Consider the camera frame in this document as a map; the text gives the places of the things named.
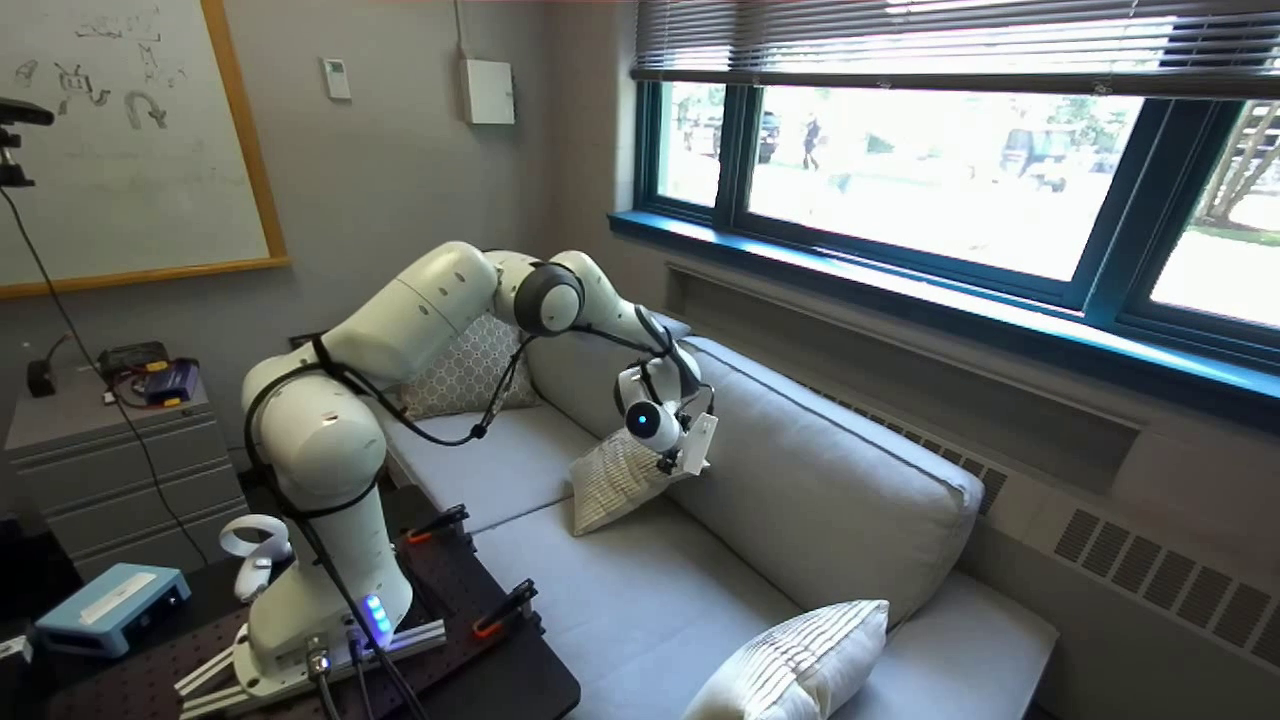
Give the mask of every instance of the tree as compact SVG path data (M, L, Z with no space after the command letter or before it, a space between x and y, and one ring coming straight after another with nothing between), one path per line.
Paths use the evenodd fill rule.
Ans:
M1236 204L1267 177L1280 155L1280 99L1257 99L1229 135L1229 151L1215 166L1201 201L1201 226L1233 226Z

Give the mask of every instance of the wall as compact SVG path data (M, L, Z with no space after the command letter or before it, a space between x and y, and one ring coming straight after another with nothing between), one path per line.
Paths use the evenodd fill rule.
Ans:
M286 337L336 324L445 235L532 249L547 226L547 15L512 0L459 3L468 50L517 69L517 128L459 123L449 0L229 0L292 267L65 295L87 350L157 337L168 353L202 357L229 445L240 445L240 377ZM323 99L323 53L349 59L353 106ZM44 353L55 337L54 300L0 306L0 433L25 394L21 346ZM6 466L0 510L29 511Z
M622 288L663 306L674 294L674 251L655 251L638 240L604 232L614 207L627 207L627 151L633 151L633 85L623 78L633 53L633 3L592 3L592 13L551 13L551 78L572 79L559 97L559 128L592 149L557 166L557 221L582 229L590 251L604 258ZM814 294L796 285L761 285L750 272L715 264L750 300L771 300L784 310L809 306ZM1152 612L1145 596L1126 596L1112 582L1069 568L1054 556L1054 531L1059 531L1074 510L1090 510L1102 520L1116 520L1133 531L1149 531L1164 548L1190 552L1214 568L1223 568L1241 586L1267 596L1280 588L1280 441L1244 423L1223 423L1190 410L1162 404L1133 388L1098 383L1012 353L991 353L941 337L911 319L870 315L835 310L840 327L895 346L941 364L958 364L982 377L1010 381L1037 396L1054 396L1074 410L1116 417L1137 427L1130 455L1108 487L1074 487L1059 476L1037 476L1019 487L1006 487L986 520L969 568L1019 596L1054 625L1063 628L1059 660L1047 685L1047 706L1059 716L1263 716L1278 710L1278 665L1259 660L1259 649L1278 651L1280 612L1267 602L1254 628L1254 649L1229 649L1214 633L1190 628L1175 612ZM779 324L751 324L750 337L763 353L800 357L800 364L831 368L828 383L840 383L840 364L858 357L814 360L796 350L796 334Z

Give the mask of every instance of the white couch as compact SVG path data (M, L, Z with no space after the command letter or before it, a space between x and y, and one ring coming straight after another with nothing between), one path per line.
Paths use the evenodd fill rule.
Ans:
M633 360L592 337L537 341L537 404L489 441L431 450L391 433L391 474L436 510L463 503L500 586L537 582L547 646L582 675L590 720L684 716L758 633L831 604L894 602L872 675L835 716L1012 720L1027 714L1055 628L958 571L982 480L771 368L690 337L720 394L711 474L592 531L572 531L567 469L622 427L614 377ZM423 427L455 437L478 417Z

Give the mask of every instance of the pillow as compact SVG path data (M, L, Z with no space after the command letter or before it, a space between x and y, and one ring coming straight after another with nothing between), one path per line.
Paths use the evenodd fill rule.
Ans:
M521 350L521 334L498 315L478 315L454 346L441 350L423 381L399 388L408 417L455 417L489 410L498 381ZM504 410L532 404L523 360L500 399Z
M849 602L792 616L739 651L692 697L692 720L818 720L849 706L884 651L889 602Z
M567 469L572 531L590 535L655 501L669 483L655 455L622 427Z

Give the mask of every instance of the couch armrest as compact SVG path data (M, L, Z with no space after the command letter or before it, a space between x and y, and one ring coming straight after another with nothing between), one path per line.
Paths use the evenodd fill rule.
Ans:
M1054 646L1054 625L954 571L943 594L889 637L840 720L1019 720Z

